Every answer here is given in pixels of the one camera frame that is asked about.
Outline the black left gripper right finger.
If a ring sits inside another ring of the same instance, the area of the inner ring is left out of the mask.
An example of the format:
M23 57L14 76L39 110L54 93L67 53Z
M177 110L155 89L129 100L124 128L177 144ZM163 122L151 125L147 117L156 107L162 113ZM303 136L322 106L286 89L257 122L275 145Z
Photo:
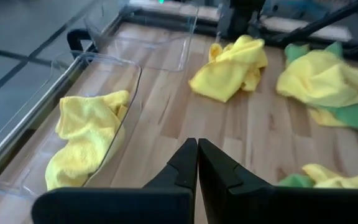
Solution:
M274 186L207 139L198 141L209 223L358 223L358 190Z

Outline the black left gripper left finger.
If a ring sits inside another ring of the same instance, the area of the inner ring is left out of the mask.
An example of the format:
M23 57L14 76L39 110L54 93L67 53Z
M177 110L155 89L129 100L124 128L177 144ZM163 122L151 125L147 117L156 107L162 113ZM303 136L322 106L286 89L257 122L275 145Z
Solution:
M34 223L193 223L198 144L188 138L141 188L60 188L31 209Z

